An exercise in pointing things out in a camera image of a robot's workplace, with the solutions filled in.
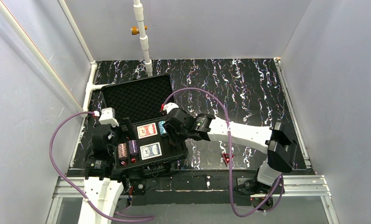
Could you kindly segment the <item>blue poker chip stack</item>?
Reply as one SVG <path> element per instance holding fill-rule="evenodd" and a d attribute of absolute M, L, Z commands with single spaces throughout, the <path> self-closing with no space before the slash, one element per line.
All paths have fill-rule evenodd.
<path fill-rule="evenodd" d="M 159 131 L 160 131 L 160 136 L 161 137 L 168 136 L 168 133 L 167 133 L 165 127 L 164 127 L 164 123 L 165 123 L 165 121 L 163 121 L 163 120 L 162 121 L 159 121 L 159 123 L 158 123 L 158 127 L 159 127 Z"/>

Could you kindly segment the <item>red playing card deck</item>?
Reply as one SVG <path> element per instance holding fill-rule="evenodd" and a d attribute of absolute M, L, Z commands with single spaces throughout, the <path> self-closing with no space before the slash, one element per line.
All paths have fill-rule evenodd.
<path fill-rule="evenodd" d="M 137 130 L 138 139 L 143 139 L 143 138 L 151 137 L 151 136 L 158 134 L 156 123 L 150 123 L 150 124 L 138 126 L 136 130 Z"/>

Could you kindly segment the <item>red triangle dealer button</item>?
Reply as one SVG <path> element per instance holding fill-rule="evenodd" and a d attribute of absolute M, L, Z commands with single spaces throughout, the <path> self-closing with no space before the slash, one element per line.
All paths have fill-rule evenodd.
<path fill-rule="evenodd" d="M 228 167 L 228 165 L 230 164 L 230 162 L 233 161 L 233 158 L 234 158 L 234 155 L 231 156 L 228 153 L 221 153 L 221 156 L 223 158 L 223 161 L 226 167 Z"/>

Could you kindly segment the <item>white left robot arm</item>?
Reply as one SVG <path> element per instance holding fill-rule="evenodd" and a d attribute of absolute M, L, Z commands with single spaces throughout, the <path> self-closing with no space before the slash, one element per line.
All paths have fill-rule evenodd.
<path fill-rule="evenodd" d="M 120 131 L 115 118 L 99 118 L 92 136 L 92 149 L 86 158 L 84 194 L 79 224 L 110 224 L 114 218 L 123 183 L 110 179 Z"/>

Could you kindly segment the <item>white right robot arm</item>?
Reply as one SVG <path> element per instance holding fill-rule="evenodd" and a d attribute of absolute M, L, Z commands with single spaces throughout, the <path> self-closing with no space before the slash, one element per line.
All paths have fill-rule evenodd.
<path fill-rule="evenodd" d="M 267 155 L 259 167 L 255 181 L 271 186 L 282 173 L 294 168 L 297 141 L 287 134 L 285 125 L 249 126 L 227 122 L 210 114 L 193 117 L 180 108 L 165 109 L 164 128 L 175 144 L 186 139 L 226 141 L 256 149 Z"/>

